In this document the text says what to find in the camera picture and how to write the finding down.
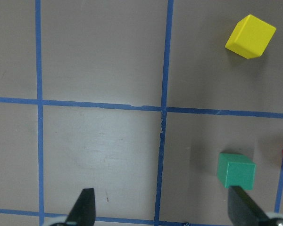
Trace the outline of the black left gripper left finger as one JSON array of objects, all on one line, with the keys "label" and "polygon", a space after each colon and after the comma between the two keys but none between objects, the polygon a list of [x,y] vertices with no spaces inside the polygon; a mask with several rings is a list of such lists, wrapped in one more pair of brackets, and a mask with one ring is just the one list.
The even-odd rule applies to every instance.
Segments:
[{"label": "black left gripper left finger", "polygon": [[76,203],[65,220],[67,226],[93,226],[96,219],[95,193],[93,188],[81,191]]}]

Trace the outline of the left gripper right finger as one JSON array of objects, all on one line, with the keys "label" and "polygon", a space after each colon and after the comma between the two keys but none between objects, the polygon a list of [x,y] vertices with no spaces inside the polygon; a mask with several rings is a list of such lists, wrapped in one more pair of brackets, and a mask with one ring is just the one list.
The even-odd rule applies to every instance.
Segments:
[{"label": "left gripper right finger", "polygon": [[269,225],[270,218],[240,186],[229,186],[227,212],[233,226]]}]

